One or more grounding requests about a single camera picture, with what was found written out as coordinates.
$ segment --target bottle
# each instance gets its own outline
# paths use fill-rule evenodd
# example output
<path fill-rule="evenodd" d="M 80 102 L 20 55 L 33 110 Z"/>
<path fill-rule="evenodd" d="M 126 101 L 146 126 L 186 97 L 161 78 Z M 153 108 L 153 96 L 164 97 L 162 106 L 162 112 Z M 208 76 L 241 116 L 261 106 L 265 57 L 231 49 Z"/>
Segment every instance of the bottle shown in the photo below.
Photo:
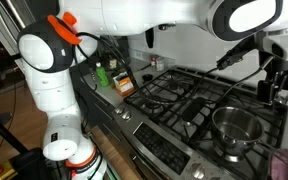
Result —
<path fill-rule="evenodd" d="M 96 63 L 96 74 L 98 76 L 98 79 L 100 80 L 101 86 L 106 87 L 109 85 L 105 69 L 101 66 L 100 62 Z"/>
<path fill-rule="evenodd" d="M 156 56 L 155 55 L 153 55 L 152 57 L 151 57 L 151 66 L 152 67 L 155 67 L 156 66 Z"/>

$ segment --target oven door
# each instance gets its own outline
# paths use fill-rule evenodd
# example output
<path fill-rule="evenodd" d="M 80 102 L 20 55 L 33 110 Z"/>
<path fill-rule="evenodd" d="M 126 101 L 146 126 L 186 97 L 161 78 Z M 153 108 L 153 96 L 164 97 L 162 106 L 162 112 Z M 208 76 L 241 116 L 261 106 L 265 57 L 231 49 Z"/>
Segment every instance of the oven door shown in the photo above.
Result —
<path fill-rule="evenodd" d="M 166 174 L 158 169 L 149 159 L 145 157 L 127 138 L 127 136 L 121 132 L 123 139 L 129 147 L 129 156 L 137 170 L 143 179 L 171 179 Z"/>

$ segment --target green bottle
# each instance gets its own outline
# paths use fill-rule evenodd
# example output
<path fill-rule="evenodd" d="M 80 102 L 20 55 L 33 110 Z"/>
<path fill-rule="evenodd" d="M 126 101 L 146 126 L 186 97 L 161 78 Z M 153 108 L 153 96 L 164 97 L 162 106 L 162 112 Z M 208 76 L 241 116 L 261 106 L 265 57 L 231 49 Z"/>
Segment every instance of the green bottle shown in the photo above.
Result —
<path fill-rule="evenodd" d="M 96 74 L 100 80 L 100 84 L 103 87 L 106 87 L 109 85 L 106 73 L 105 73 L 105 69 L 103 67 L 101 67 L 101 63 L 97 62 L 96 63 Z"/>

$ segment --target stove burner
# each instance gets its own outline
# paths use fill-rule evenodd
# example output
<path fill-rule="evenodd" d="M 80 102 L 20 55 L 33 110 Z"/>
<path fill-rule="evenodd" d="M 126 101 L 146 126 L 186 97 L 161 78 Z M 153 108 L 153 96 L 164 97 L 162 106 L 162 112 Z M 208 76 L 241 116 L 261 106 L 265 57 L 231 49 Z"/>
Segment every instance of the stove burner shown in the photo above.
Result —
<path fill-rule="evenodd" d="M 160 100 L 161 97 L 156 96 L 156 95 L 152 95 L 150 97 L 150 99 L 154 99 L 154 100 Z M 144 104 L 144 109 L 148 112 L 148 113 L 160 113 L 163 111 L 163 106 L 161 104 L 156 104 L 150 101 L 146 101 Z"/>
<path fill-rule="evenodd" d="M 180 87 L 179 87 L 179 85 L 177 85 L 176 84 L 176 82 L 170 82 L 170 84 L 168 85 L 168 87 L 170 88 L 170 90 L 172 90 L 172 91 L 176 91 L 176 90 L 179 90 L 180 89 Z"/>
<path fill-rule="evenodd" d="M 203 109 L 205 106 L 205 99 L 197 98 L 192 101 L 192 103 L 186 107 L 182 113 L 182 121 L 187 125 L 191 126 L 192 121 L 195 116 Z"/>
<path fill-rule="evenodd" d="M 182 87 L 180 87 L 180 85 L 178 83 L 176 83 L 174 80 L 169 80 L 169 84 L 168 84 L 168 88 L 173 91 L 176 92 L 178 94 L 183 94 L 184 93 L 184 89 Z"/>
<path fill-rule="evenodd" d="M 216 144 L 213 143 L 214 151 L 220 157 L 224 157 L 226 161 L 229 162 L 240 162 L 244 159 L 243 155 L 231 155 L 221 150 L 221 148 Z"/>

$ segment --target box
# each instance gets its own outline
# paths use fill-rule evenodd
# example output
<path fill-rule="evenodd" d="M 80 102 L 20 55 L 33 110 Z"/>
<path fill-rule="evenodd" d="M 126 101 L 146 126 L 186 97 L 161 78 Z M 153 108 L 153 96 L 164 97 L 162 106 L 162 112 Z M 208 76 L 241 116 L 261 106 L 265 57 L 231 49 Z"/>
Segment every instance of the box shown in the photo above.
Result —
<path fill-rule="evenodd" d="M 118 93 L 122 96 L 127 96 L 134 91 L 134 86 L 126 72 L 113 77 L 113 81 Z"/>

